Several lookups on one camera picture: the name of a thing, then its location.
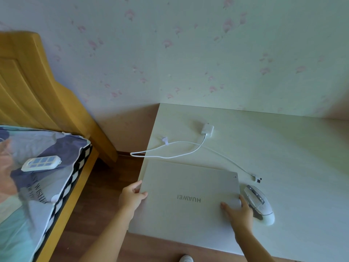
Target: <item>white desk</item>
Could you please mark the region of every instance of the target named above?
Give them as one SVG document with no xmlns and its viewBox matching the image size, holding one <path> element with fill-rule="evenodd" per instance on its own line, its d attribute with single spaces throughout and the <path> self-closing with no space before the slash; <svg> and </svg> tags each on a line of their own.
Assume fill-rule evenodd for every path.
<svg viewBox="0 0 349 262">
<path fill-rule="evenodd" d="M 207 122 L 215 128 L 204 145 L 262 177 L 261 184 L 203 148 L 168 160 L 235 171 L 242 186 L 256 185 L 273 207 L 275 224 L 266 227 L 256 221 L 253 231 L 272 256 L 306 262 L 349 260 L 348 121 L 160 104 L 148 149 L 162 145 L 164 136 L 170 142 L 200 142 Z M 191 149 L 193 145 L 173 144 L 147 155 L 171 156 Z"/>
</svg>

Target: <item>baseboard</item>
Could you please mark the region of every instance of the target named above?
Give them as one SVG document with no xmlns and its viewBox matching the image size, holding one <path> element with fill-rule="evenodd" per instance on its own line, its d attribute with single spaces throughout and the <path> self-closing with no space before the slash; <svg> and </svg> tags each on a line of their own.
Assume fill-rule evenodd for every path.
<svg viewBox="0 0 349 262">
<path fill-rule="evenodd" d="M 118 155 L 123 155 L 123 156 L 131 156 L 129 152 L 121 152 L 121 151 L 117 151 Z"/>
</svg>

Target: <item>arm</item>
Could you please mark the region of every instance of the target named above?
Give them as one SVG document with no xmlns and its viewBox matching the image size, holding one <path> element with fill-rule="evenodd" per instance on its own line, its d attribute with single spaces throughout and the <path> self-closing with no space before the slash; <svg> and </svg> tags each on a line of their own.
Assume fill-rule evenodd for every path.
<svg viewBox="0 0 349 262">
<path fill-rule="evenodd" d="M 119 211 L 80 262 L 116 261 L 134 211 L 148 195 L 147 192 L 138 193 L 139 190 L 136 190 L 141 183 L 142 180 L 139 180 L 123 189 L 119 198 Z"/>
<path fill-rule="evenodd" d="M 272 256 L 253 236 L 253 211 L 246 200 L 240 195 L 241 209 L 233 210 L 227 203 L 221 202 L 220 207 L 228 214 L 235 239 L 248 262 L 274 262 Z"/>
</svg>

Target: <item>remote control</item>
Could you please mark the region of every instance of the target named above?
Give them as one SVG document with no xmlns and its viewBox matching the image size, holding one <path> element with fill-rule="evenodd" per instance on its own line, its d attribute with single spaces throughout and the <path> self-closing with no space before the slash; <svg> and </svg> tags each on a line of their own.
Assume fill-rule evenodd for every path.
<svg viewBox="0 0 349 262">
<path fill-rule="evenodd" d="M 55 169 L 61 159 L 57 155 L 28 159 L 22 166 L 23 172 Z"/>
</svg>

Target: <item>person's right arm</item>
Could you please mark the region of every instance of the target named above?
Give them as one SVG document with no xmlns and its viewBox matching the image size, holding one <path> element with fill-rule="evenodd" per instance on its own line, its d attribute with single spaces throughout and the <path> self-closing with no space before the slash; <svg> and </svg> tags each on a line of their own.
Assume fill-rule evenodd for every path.
<svg viewBox="0 0 349 262">
<path fill-rule="evenodd" d="M 253 236 L 253 210 L 248 206 L 246 200 L 239 196 L 241 209 L 231 209 L 227 203 L 221 202 L 220 207 L 228 214 L 230 224 L 235 233 L 235 239 L 248 262 L 274 262 L 272 256 Z"/>
</svg>

